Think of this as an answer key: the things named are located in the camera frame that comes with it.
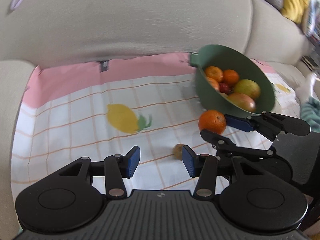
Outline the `orange mandarin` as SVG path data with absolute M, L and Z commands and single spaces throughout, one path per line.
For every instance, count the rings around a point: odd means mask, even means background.
M 223 71 L 215 66 L 209 66 L 204 70 L 206 77 L 214 79 L 218 83 L 223 80 Z
M 223 71 L 223 83 L 227 84 L 229 87 L 234 87 L 240 80 L 239 74 L 232 70 L 227 69 Z
M 219 85 L 219 83 L 215 80 L 215 79 L 213 79 L 213 78 L 211 78 L 211 77 L 206 77 L 206 80 L 209 82 L 209 84 L 216 90 L 216 91 L 220 91 L 220 85 Z
M 222 134 L 226 129 L 225 116 L 216 110 L 208 110 L 201 114 L 199 118 L 199 130 L 208 130 L 213 133 Z

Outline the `small brown kiwi fruit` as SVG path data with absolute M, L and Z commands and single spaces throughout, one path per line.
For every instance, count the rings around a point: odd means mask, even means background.
M 182 160 L 182 149 L 183 149 L 183 147 L 184 147 L 184 144 L 177 144 L 172 149 L 173 156 L 178 160 Z

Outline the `red tomato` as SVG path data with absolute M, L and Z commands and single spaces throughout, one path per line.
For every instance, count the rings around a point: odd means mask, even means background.
M 226 95 L 229 95 L 232 91 L 231 91 L 229 85 L 222 82 L 222 83 L 219 83 L 219 92 L 226 94 Z

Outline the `red-green mango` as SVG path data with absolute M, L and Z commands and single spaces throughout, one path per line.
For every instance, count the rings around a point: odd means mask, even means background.
M 227 96 L 227 99 L 245 111 L 255 112 L 256 110 L 255 101 L 246 94 L 232 93 Z

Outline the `yellow-green mango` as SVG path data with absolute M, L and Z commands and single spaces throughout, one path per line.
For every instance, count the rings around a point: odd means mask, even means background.
M 261 89 L 256 82 L 249 79 L 242 79 L 233 87 L 233 92 L 246 94 L 253 100 L 257 100 L 261 94 Z

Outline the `checked lemon print cloth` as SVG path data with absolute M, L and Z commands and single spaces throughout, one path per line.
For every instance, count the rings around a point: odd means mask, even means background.
M 102 161 L 139 146 L 132 189 L 189 189 L 176 159 L 177 144 L 215 154 L 200 137 L 203 108 L 195 93 L 188 54 L 89 62 L 49 69 L 36 67 L 18 114 L 11 158 L 11 190 L 23 189 L 72 161 Z

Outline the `green colander bowl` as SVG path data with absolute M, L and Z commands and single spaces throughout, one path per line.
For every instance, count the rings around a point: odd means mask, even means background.
M 274 108 L 276 97 L 271 82 L 244 54 L 226 46 L 210 44 L 201 47 L 196 53 L 191 53 L 189 63 L 196 68 L 195 91 L 204 109 L 245 118 L 250 115 L 257 116 L 262 111 L 270 112 Z M 208 83 L 204 70 L 210 66 L 219 67 L 221 70 L 233 69 L 240 78 L 253 80 L 260 86 L 261 94 L 256 101 L 255 112 L 251 113 L 236 106 Z

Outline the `beige sofa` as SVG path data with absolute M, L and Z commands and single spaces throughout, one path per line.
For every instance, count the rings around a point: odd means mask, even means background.
M 19 231 L 12 147 L 36 67 L 189 55 L 209 44 L 271 68 L 276 112 L 299 115 L 293 92 L 309 73 L 300 61 L 309 43 L 264 0 L 1 0 L 1 239 Z

